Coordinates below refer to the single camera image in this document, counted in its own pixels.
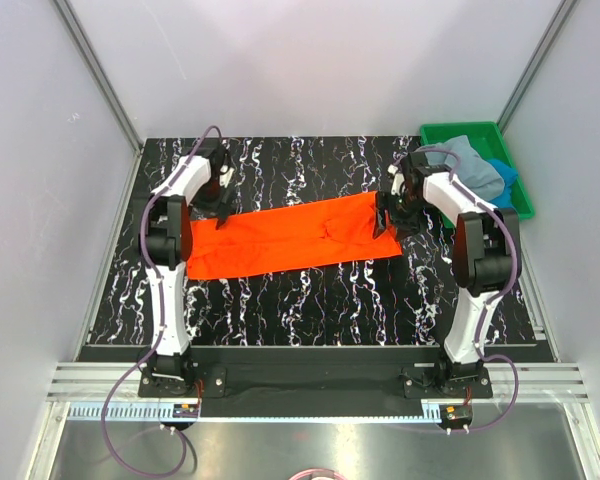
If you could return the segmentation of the orange t shirt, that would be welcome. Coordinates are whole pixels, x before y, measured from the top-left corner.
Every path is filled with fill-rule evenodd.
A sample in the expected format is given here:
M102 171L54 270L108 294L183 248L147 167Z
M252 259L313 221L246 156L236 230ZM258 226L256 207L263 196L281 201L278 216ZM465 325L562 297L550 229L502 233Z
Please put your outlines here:
M361 193L191 223L191 280L258 276L402 254L389 229L373 236L375 194Z

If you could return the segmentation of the grey-blue t shirt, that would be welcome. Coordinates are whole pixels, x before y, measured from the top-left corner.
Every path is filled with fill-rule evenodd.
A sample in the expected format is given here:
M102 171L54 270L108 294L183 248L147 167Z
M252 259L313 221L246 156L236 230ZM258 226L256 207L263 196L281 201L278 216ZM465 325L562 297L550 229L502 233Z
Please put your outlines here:
M453 137L445 142L425 145L429 165L444 164L455 170L459 180L475 195L491 201L505 190L505 181L496 169L484 160L471 146L466 135Z

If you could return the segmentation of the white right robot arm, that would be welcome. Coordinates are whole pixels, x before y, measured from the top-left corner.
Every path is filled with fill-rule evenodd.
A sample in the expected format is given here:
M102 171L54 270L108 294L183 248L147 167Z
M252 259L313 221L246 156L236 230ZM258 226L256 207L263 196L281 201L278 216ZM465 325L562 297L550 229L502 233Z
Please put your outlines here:
M429 207L455 228L453 322L432 366L404 369L405 395L485 398L490 394L487 332L496 307L521 274L519 217L514 209L497 208L470 191L454 167L430 164L428 153L411 152L389 166L391 188L375 195L375 238L389 229L396 240L420 233Z

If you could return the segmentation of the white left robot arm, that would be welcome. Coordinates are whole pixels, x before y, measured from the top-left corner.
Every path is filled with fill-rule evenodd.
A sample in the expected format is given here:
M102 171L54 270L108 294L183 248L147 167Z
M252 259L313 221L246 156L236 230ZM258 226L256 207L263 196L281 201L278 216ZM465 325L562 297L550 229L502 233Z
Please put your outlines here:
M193 253L190 214L199 210L222 227L233 213L235 191L230 153L204 140L182 155L147 198L134 202L136 245L151 292L153 338L140 361L143 382L176 396L201 385L196 378L184 315L184 277Z

